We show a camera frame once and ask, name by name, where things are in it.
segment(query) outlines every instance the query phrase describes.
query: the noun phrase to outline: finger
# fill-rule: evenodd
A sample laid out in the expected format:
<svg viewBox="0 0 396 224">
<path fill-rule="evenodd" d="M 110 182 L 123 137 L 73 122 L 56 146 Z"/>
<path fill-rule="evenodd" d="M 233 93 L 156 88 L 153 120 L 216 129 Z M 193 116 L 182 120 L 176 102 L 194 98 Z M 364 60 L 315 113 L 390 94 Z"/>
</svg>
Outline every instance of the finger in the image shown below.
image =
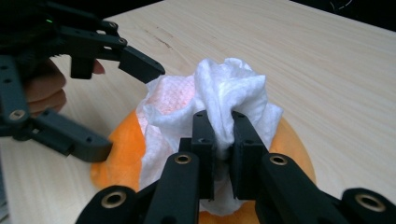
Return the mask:
<svg viewBox="0 0 396 224">
<path fill-rule="evenodd" d="M 56 111 L 62 109 L 62 107 L 66 104 L 66 94 L 62 89 L 52 94 L 50 97 L 41 100 L 34 101 L 29 103 L 30 112 L 34 115 L 37 113 L 41 113 L 48 108 L 52 108 Z"/>
<path fill-rule="evenodd" d="M 64 75 L 51 60 L 40 64 L 35 73 L 38 76 L 24 83 L 27 102 L 44 100 L 61 90 L 66 84 Z"/>
<path fill-rule="evenodd" d="M 102 66 L 101 63 L 99 63 L 99 61 L 95 60 L 94 64 L 93 64 L 93 71 L 94 74 L 104 74 L 105 68 Z"/>
</svg>

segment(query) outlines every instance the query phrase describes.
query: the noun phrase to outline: table surface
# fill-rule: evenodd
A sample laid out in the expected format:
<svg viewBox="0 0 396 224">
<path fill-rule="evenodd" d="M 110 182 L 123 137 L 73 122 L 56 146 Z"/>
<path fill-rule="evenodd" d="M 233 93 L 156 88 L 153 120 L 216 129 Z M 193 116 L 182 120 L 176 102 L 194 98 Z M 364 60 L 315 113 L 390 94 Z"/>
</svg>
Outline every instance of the table surface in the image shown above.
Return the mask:
<svg viewBox="0 0 396 224">
<path fill-rule="evenodd" d="M 396 33 L 270 0 L 165 0 L 110 19 L 169 75 L 191 75 L 204 58 L 245 60 L 267 75 L 322 190 L 364 187 L 396 203 Z M 55 62 L 69 73 L 67 56 Z M 62 114 L 108 135 L 147 91 L 103 64 L 104 76 L 68 79 Z M 13 223 L 73 223 L 97 192 L 88 163 L 32 141 L 0 147 Z"/>
</svg>

